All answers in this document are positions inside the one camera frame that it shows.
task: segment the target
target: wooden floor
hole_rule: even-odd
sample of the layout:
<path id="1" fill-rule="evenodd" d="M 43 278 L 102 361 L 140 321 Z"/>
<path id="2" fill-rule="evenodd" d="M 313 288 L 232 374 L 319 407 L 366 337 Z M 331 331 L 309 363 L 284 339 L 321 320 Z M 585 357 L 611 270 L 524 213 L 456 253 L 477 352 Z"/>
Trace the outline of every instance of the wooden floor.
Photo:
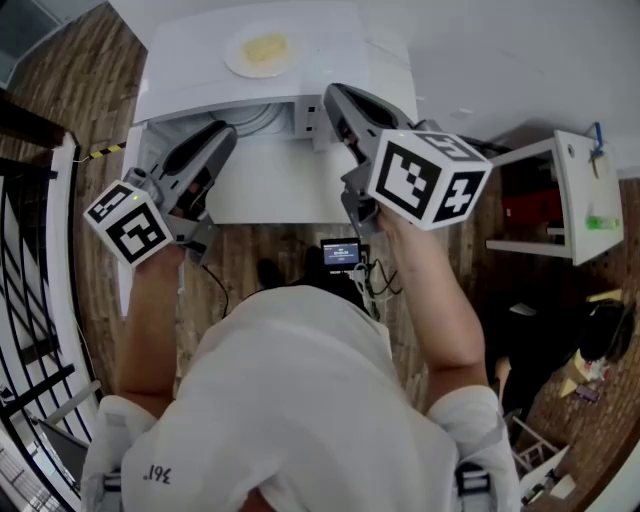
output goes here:
<path id="1" fill-rule="evenodd" d="M 145 56 L 145 49 L 127 26 L 108 4 L 103 4 L 60 31 L 23 61 L 11 83 L 11 99 L 74 132 L 82 154 L 86 155 L 126 140 Z M 16 145 L 8 139 L 0 141 L 3 156 L 18 159 L 33 151 L 28 145 Z M 116 262 L 82 220 L 81 213 L 108 183 L 120 176 L 121 166 L 122 153 L 81 164 L 76 189 L 74 250 L 81 323 L 95 372 L 106 392 L 113 384 L 114 341 L 123 332 L 117 299 Z M 608 267 L 610 256 L 605 255 L 586 269 L 577 270 L 562 260 L 487 251 L 484 240 L 502 230 L 500 180 L 494 174 L 473 217 L 462 225 L 438 232 L 463 289 L 479 312 L 492 297 L 514 291 L 518 296 L 531 296 L 543 289 L 548 297 L 560 303 L 567 294 L 583 297 L 585 291 L 602 291 L 594 287 L 606 286 L 592 285 L 591 280 L 585 279 L 585 274 L 604 277 L 613 285 L 624 284 L 628 294 L 637 289 L 632 288 L 637 280 L 630 281 L 628 274 L 633 271 L 640 275 L 640 267 L 630 263 L 633 251 L 627 250 L 627 246 L 613 251 L 611 258 L 618 261 L 616 265 Z M 625 189 L 630 205 L 637 199 L 633 193 L 638 187 L 635 184 L 633 187 Z M 301 274 L 305 244 L 349 233 L 349 227 L 336 225 L 225 226 L 210 268 L 229 290 L 230 307 L 233 308 L 256 291 L 255 264 L 259 258 L 275 260 L 287 279 L 293 280 Z M 379 257 L 387 271 L 392 269 L 384 237 L 377 237 L 371 243 L 373 257 Z M 561 286 L 569 274 L 576 285 Z M 376 274 L 374 288 L 381 286 L 380 276 Z M 222 308 L 223 294 L 215 282 L 201 269 L 187 266 L 186 291 L 180 299 L 176 326 L 181 372 L 205 330 L 220 319 Z M 401 382 L 412 403 L 424 410 L 424 365 L 415 345 L 404 299 L 402 296 L 394 298 L 380 309 L 382 321 L 391 332 L 394 361 Z M 633 346 L 637 345 L 638 340 L 634 339 Z M 608 389 L 613 389 L 615 382 Z M 616 464 L 619 467 L 616 457 L 624 450 L 628 453 L 623 445 L 635 435 L 640 404 L 633 409 L 626 406 L 624 410 L 629 421 L 616 434 L 619 440 L 603 443 L 595 451 L 598 463 L 594 462 L 597 459 L 592 459 L 587 467 L 586 461 L 593 454 L 589 457 L 582 454 L 589 451 L 592 443 L 591 439 L 582 436 L 582 432 L 585 429 L 593 435 L 602 432 L 604 411 L 617 406 L 618 402 L 622 407 L 625 397 L 609 393 L 602 403 L 585 409 L 574 401 L 559 401 L 557 385 L 552 381 L 540 393 L 530 422 L 541 433 L 550 434 L 554 439 L 559 437 L 558 441 L 574 447 L 572 452 L 581 454 L 570 466 L 577 477 L 578 490 L 569 502 L 544 501 L 544 508 L 539 509 L 581 510 L 592 499 L 590 490 L 610 478 L 611 468 L 615 469 Z M 590 422 L 588 425 L 585 425 L 585 418 Z"/>

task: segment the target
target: person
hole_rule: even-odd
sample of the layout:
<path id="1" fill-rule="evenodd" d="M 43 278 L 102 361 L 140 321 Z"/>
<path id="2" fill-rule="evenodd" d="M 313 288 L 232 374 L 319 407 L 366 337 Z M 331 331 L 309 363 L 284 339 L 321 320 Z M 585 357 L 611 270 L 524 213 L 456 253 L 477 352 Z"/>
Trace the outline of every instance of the person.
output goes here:
<path id="1" fill-rule="evenodd" d="M 387 328 L 322 280 L 242 302 L 204 335 L 174 398 L 183 254 L 169 246 L 135 271 L 83 509 L 448 511 L 471 462 L 496 510 L 519 510 L 478 318 L 432 232 L 384 208 L 380 224 L 428 368 L 426 417 L 399 384 Z"/>

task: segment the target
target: person's right arm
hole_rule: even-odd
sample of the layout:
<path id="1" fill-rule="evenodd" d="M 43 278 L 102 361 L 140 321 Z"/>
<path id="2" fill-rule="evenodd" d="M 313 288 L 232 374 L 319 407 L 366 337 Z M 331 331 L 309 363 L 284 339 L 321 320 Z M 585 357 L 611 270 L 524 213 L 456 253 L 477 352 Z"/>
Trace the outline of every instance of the person's right arm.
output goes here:
<path id="1" fill-rule="evenodd" d="M 486 386 L 480 321 L 435 234 L 384 207 L 380 219 L 429 369 L 428 407 L 458 388 Z"/>

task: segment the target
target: yellow food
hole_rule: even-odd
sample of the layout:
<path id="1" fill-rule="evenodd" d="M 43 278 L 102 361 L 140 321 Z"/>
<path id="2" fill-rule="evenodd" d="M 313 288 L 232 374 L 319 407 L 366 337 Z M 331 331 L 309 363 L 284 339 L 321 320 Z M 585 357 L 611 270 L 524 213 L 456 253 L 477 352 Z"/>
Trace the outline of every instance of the yellow food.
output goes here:
<path id="1" fill-rule="evenodd" d="M 279 33 L 259 36 L 244 43 L 242 51 L 252 64 L 282 59 L 288 51 L 287 38 Z"/>

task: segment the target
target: white t-shirt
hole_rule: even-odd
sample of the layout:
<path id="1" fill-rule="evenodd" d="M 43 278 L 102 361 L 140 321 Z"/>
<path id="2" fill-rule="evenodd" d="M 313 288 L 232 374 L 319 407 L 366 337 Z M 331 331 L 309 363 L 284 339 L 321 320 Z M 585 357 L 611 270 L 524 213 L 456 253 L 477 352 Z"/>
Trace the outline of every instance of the white t-shirt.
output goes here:
<path id="1" fill-rule="evenodd" d="M 448 511 L 468 460 L 491 474 L 500 510 L 518 510 L 498 411 L 474 386 L 424 417 L 384 326 L 316 288 L 264 291 L 207 331 L 162 418 L 101 402 L 83 508 L 231 512 L 259 487 L 278 512 Z"/>

